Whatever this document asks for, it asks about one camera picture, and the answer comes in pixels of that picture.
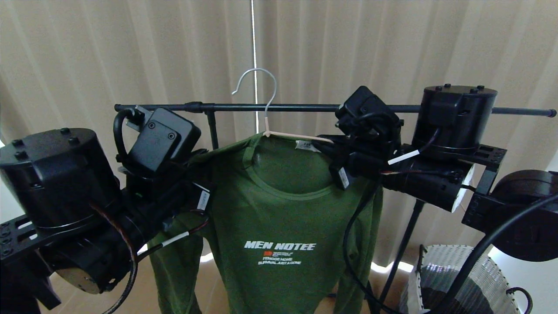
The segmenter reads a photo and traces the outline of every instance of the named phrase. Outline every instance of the clothing label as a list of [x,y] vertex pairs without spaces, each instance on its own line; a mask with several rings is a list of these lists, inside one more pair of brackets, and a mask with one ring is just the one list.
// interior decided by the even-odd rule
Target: clothing label
[[349,178],[347,178],[345,168],[339,169],[339,177],[341,178],[341,182],[343,183],[343,188],[346,189],[349,186]]
[[200,201],[198,202],[198,209],[205,211],[205,206],[207,206],[209,201],[209,193],[206,191],[201,191]]
[[317,148],[315,148],[312,145],[312,142],[310,141],[302,141],[302,140],[297,140],[296,141],[296,147],[295,149],[304,149],[304,150],[311,150],[311,151],[315,151],[317,153],[320,152],[320,150],[318,150]]
[[315,243],[274,243],[265,241],[246,241],[245,249],[262,249],[262,259],[258,265],[300,265],[301,260],[294,256],[293,251],[313,251]]

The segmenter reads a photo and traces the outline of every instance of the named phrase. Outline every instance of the t-shirt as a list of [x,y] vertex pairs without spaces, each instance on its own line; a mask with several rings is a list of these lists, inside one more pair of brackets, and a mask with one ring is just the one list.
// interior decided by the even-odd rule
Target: t-shirt
[[[196,179],[217,187],[201,231],[151,255],[161,311],[200,313],[194,286],[205,237],[229,298],[230,312],[314,313],[338,283],[335,313],[358,313],[363,293],[343,260],[343,233],[366,184],[347,191],[330,178],[330,160],[295,149],[295,140],[254,135],[195,157]],[[382,191],[356,220],[348,239],[352,266],[366,282],[381,215]],[[191,229],[205,218],[178,215],[156,244]]]

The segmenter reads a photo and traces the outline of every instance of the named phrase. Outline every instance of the shirt tag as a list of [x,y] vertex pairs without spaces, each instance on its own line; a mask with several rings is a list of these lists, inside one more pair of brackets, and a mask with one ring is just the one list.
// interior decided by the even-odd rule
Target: shirt tag
[[205,206],[207,206],[209,201],[209,193],[206,191],[201,191],[200,200],[198,202],[198,209],[205,211]]
[[302,141],[302,140],[297,140],[297,141],[296,141],[296,147],[295,147],[295,149],[311,150],[311,151],[315,151],[315,152],[317,152],[317,153],[320,152],[319,149],[315,148],[315,147],[312,145],[312,142],[310,142],[310,141]]
[[343,188],[346,189],[349,186],[349,178],[347,178],[345,168],[339,169],[339,177],[341,178],[341,182],[343,183]]

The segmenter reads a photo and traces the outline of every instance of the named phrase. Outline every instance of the neckline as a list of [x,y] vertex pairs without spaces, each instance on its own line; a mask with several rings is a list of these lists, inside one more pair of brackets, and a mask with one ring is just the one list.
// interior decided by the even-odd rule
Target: neckline
[[[290,200],[293,200],[293,201],[308,201],[310,199],[315,199],[315,198],[319,198],[319,197],[331,194],[335,191],[336,187],[335,187],[335,184],[333,182],[331,182],[328,186],[326,186],[325,188],[322,188],[320,190],[313,191],[313,192],[308,192],[308,193],[301,193],[301,194],[288,193],[288,192],[276,189],[276,188],[272,187],[271,185],[267,184],[262,178],[260,178],[258,176],[256,171],[252,167],[253,166],[252,158],[253,158],[253,155],[254,155],[254,151],[255,151],[255,148],[258,146],[259,141],[260,141],[261,138],[262,138],[262,134],[256,134],[254,136],[254,138],[250,141],[250,143],[248,144],[248,146],[246,147],[245,152],[244,152],[243,164],[244,164],[244,170],[246,171],[248,176],[262,190],[264,190],[267,193],[272,194],[276,197],[280,197],[280,198],[284,198],[284,199],[290,199]],[[286,140],[292,140],[289,137],[281,136],[281,138],[286,139]]]

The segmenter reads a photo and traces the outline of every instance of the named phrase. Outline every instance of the wooden floor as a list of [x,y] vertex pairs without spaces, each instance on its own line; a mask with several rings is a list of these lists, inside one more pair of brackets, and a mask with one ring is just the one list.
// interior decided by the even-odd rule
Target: wooden floor
[[[373,289],[378,294],[380,284],[386,280],[386,274],[371,272]],[[399,271],[396,280],[388,296],[387,304],[394,307],[399,301],[399,296],[406,283],[407,273]],[[100,314],[109,308],[121,295],[126,285],[127,277],[111,292],[102,294],[89,294],[74,288],[58,275],[51,277],[54,290],[62,299],[62,304],[48,311],[42,309],[44,314]],[[214,261],[200,264],[198,283],[196,285],[198,303],[204,314],[227,314],[227,293],[217,266]],[[315,313],[332,313],[335,299],[324,299]],[[153,277],[153,270],[149,259],[145,259],[139,265],[136,283],[124,304],[116,311],[116,314],[160,314],[157,304],[157,288]],[[369,313],[368,305],[363,302],[361,313]]]

